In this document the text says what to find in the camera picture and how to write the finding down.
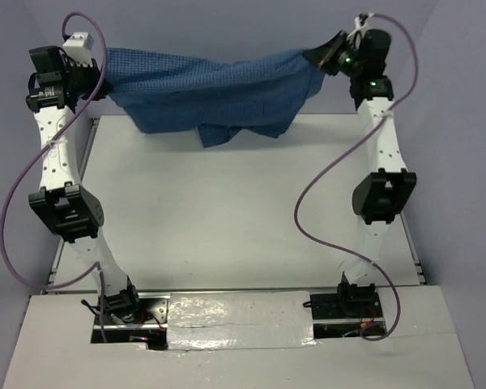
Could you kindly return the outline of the blue plaid long sleeve shirt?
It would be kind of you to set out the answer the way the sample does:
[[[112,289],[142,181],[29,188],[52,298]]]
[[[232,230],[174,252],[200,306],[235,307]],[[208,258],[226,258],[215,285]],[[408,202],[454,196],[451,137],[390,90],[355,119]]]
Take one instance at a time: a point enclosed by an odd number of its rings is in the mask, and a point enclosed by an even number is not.
[[[220,63],[137,49],[107,51],[109,96],[145,134],[196,130],[204,147],[241,130],[277,139],[325,75],[294,49]]]

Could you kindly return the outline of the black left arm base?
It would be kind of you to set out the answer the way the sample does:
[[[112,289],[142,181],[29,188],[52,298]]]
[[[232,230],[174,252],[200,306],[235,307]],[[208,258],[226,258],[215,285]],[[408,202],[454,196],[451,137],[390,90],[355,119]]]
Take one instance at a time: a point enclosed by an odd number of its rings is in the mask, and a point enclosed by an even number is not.
[[[104,316],[104,327],[100,326],[99,307],[92,307],[96,317],[92,325],[91,343],[103,344],[103,335],[108,344],[141,344],[150,350],[164,351],[168,348],[169,296],[142,295],[140,312],[128,319]]]

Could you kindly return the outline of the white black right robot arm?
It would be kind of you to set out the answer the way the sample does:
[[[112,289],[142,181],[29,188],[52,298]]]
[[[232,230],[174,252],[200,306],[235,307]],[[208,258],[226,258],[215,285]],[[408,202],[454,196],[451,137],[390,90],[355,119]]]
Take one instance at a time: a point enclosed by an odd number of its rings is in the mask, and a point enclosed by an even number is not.
[[[390,43],[390,34],[379,29],[352,35],[340,31],[304,53],[326,74],[344,74],[350,79],[350,95],[367,137],[369,172],[352,192],[352,210],[359,221],[360,257],[343,271],[335,299],[338,312],[346,317],[373,304],[374,263],[386,232],[417,183],[416,174],[407,169],[399,150],[392,111],[394,89],[384,73]]]

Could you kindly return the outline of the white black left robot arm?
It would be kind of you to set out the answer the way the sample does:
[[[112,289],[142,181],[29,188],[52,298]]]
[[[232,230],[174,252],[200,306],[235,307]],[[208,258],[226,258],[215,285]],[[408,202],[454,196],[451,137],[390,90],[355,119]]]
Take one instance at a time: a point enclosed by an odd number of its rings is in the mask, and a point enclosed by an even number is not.
[[[86,64],[55,45],[31,49],[35,72],[28,81],[28,108],[40,134],[40,188],[28,197],[48,230],[71,246],[83,262],[99,265],[93,276],[98,310],[112,320],[132,323],[143,303],[129,276],[118,266],[104,238],[104,210],[82,185],[70,121],[80,100],[99,100],[109,92],[95,60]]]

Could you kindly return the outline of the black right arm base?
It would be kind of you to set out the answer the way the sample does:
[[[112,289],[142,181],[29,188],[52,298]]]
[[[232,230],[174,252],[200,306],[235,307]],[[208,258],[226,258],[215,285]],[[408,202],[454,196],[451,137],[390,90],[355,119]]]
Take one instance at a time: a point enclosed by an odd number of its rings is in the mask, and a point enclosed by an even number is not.
[[[316,340],[360,337],[361,331],[368,338],[386,333],[377,293],[371,301],[359,302],[344,301],[336,293],[317,293],[302,305],[311,311]]]

